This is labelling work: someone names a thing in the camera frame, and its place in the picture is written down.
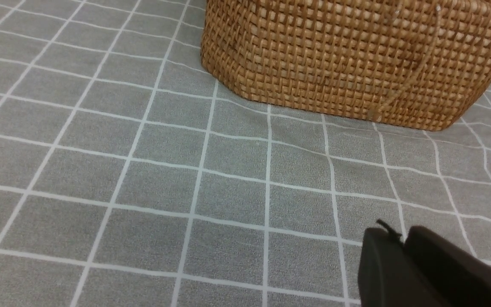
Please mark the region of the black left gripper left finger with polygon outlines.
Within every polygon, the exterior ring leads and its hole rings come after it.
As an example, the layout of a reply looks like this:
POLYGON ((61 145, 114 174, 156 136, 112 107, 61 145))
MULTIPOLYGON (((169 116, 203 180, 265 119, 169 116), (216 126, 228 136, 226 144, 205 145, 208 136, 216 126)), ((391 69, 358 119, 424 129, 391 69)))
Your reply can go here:
POLYGON ((448 307, 406 255, 401 233, 382 220, 365 230, 357 283, 363 307, 448 307))

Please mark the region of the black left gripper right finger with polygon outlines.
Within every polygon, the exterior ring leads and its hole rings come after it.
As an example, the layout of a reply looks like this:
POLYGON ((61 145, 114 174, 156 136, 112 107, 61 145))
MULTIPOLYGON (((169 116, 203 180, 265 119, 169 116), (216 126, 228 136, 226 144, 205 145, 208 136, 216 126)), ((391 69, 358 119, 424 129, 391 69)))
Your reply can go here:
POLYGON ((412 226, 405 252, 452 307, 491 307, 491 267, 425 226, 412 226))

